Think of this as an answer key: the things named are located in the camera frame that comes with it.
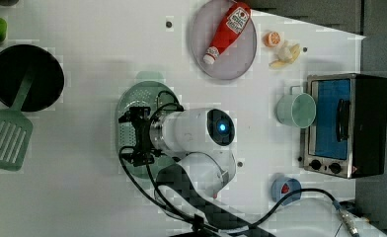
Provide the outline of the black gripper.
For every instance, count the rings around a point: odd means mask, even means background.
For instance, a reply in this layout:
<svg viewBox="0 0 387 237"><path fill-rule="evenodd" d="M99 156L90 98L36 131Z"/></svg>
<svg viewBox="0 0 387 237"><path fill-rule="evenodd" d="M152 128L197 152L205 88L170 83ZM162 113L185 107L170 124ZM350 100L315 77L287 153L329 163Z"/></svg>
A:
<svg viewBox="0 0 387 237"><path fill-rule="evenodd" d="M135 144L124 145L119 149L118 156L134 167L153 164L153 145L150 140L149 107L131 107L118 119L119 123L130 122L135 130Z"/></svg>

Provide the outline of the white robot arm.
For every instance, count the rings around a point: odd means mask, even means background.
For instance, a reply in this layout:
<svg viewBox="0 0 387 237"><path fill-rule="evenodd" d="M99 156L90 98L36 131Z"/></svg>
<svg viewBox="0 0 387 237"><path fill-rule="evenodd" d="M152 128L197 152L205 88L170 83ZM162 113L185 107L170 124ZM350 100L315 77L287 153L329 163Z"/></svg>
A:
<svg viewBox="0 0 387 237"><path fill-rule="evenodd" d="M190 224L192 237L274 237L213 201L236 174L235 126L226 113L168 103L131 107L116 122L135 137L117 152L124 172L166 214Z"/></svg>

